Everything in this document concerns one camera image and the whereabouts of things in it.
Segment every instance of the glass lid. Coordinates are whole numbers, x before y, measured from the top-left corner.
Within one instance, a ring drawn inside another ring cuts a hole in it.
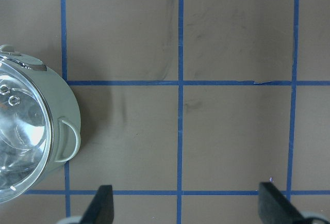
[[[33,84],[0,61],[0,202],[25,191],[42,172],[50,122]]]

